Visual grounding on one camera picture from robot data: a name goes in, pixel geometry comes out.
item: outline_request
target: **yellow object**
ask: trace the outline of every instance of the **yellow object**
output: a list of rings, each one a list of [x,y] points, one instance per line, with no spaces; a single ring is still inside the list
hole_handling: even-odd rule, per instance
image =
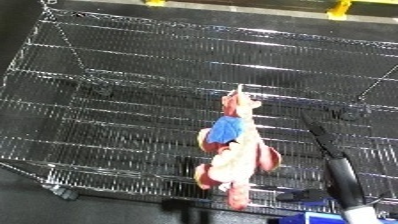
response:
[[[165,0],[146,0],[145,4],[152,7],[163,7],[166,5]]]
[[[337,5],[327,11],[327,15],[331,20],[346,20],[347,11],[350,9],[352,2],[368,2],[380,4],[398,4],[398,0],[338,0]]]
[[[352,5],[351,0],[340,0],[337,5],[327,11],[328,17],[331,20],[346,20],[346,12]]]

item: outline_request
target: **stuffed animal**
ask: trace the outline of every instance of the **stuffed animal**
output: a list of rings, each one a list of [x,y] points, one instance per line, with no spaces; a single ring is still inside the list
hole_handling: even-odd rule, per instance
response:
[[[223,96],[224,116],[212,128],[199,132],[198,143],[205,152],[216,152],[210,164],[195,169],[198,186],[207,190],[214,186],[227,191],[232,209],[243,210],[250,203],[250,178],[257,167],[265,171],[277,168],[281,155],[264,144],[253,120],[253,109],[261,106],[242,92],[242,85]]]

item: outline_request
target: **blue fabric patch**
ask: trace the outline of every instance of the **blue fabric patch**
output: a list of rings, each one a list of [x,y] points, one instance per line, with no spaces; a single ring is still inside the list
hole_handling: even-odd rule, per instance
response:
[[[220,117],[207,136],[207,143],[225,144],[236,139],[243,132],[242,118],[223,116]]]

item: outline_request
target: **wire rack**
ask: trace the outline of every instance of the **wire rack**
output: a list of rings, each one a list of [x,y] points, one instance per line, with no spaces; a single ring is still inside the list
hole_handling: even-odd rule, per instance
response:
[[[0,156],[45,184],[99,195],[190,200],[228,209],[223,192],[200,190],[194,167],[212,154],[196,135],[221,115],[237,84],[261,100],[255,120],[283,155],[252,182],[248,212],[336,212],[280,203],[279,188],[323,188],[323,162],[299,111],[320,120],[352,158],[369,198],[398,192],[398,44],[204,26],[47,8],[3,75]],[[358,94],[382,81],[366,98]],[[372,113],[354,122],[325,108]],[[397,211],[394,199],[383,211]]]

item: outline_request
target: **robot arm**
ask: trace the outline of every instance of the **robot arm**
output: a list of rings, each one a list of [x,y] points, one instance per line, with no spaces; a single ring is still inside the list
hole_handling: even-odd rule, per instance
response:
[[[349,224],[380,224],[373,206],[366,204],[362,186],[349,157],[334,145],[335,137],[306,114],[302,118],[322,150],[326,163],[326,188],[340,205],[343,218]]]

